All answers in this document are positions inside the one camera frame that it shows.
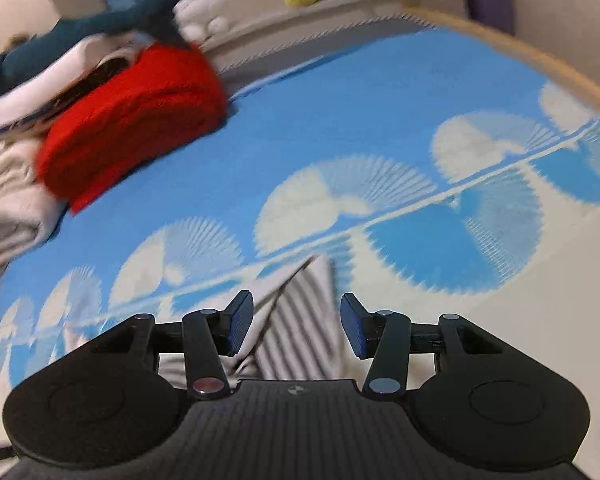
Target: folded red towel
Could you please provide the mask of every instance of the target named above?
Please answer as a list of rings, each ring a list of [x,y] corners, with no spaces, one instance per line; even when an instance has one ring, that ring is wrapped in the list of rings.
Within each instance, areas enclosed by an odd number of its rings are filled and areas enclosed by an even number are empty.
[[[154,44],[54,123],[36,157],[38,177],[78,212],[142,162],[217,128],[226,107],[198,49]]]

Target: mattress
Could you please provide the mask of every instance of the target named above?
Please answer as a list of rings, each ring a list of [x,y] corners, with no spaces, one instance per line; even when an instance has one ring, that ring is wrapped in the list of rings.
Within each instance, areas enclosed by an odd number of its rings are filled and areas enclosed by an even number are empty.
[[[338,296],[414,322],[457,312],[573,381],[592,408],[576,464],[600,478],[600,114],[408,16],[221,76],[234,96],[221,130],[66,218],[1,277],[0,407],[131,314],[179,320],[326,254]],[[431,363],[413,359],[411,386]]]

